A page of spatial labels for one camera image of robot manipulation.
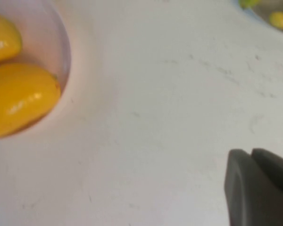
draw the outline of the scratch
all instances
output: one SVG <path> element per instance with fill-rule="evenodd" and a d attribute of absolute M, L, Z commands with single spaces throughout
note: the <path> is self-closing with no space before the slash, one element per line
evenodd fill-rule
<path fill-rule="evenodd" d="M 228 76 L 228 75 L 224 75 L 224 78 L 225 78 L 226 80 L 230 81 L 231 83 L 234 83 L 234 84 L 236 84 L 237 86 L 240 86 L 240 83 L 239 83 L 236 79 L 234 79 L 234 78 L 232 78 L 232 77 L 230 77 L 230 76 Z"/>
<path fill-rule="evenodd" d="M 254 72 L 254 70 L 251 68 L 249 62 L 246 62 L 246 63 L 247 63 L 247 68 L 248 68 L 248 70 L 249 70 L 250 72 Z"/>
<path fill-rule="evenodd" d="M 264 118 L 264 115 L 262 114 L 258 114 L 258 115 L 255 115 L 253 116 L 251 119 L 250 119 L 250 123 L 249 123 L 249 130 L 252 134 L 255 134 L 255 131 L 254 131 L 254 127 Z"/>

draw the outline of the black plastic object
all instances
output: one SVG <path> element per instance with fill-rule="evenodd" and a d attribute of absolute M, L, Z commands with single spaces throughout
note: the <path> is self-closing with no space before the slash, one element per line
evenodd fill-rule
<path fill-rule="evenodd" d="M 231 150 L 225 195 L 231 226 L 283 226 L 283 159 L 263 149 Z"/>

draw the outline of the yellow fruit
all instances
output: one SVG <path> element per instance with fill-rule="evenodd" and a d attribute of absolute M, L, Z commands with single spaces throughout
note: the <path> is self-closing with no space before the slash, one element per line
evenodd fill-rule
<path fill-rule="evenodd" d="M 0 66 L 0 137 L 48 113 L 61 95 L 58 81 L 36 65 Z"/>
<path fill-rule="evenodd" d="M 21 34 L 12 22 L 0 16 L 0 61 L 16 56 L 21 49 Z"/>
<path fill-rule="evenodd" d="M 283 12 L 274 12 L 270 15 L 269 21 L 272 26 L 283 29 Z"/>

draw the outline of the glass bowl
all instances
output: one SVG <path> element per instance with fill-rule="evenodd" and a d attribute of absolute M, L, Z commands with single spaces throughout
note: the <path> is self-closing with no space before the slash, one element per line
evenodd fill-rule
<path fill-rule="evenodd" d="M 56 75 L 64 90 L 71 65 L 63 22 L 47 0 L 0 0 L 0 15 L 12 21 L 23 38 L 23 51 L 12 62 L 35 63 Z"/>

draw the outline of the white table surface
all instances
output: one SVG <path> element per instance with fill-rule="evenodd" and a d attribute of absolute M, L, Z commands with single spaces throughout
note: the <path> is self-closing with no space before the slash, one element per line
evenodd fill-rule
<path fill-rule="evenodd" d="M 283 33 L 231 0 L 56 0 L 61 102 L 0 140 L 0 226 L 226 226 L 231 148 L 283 156 Z"/>

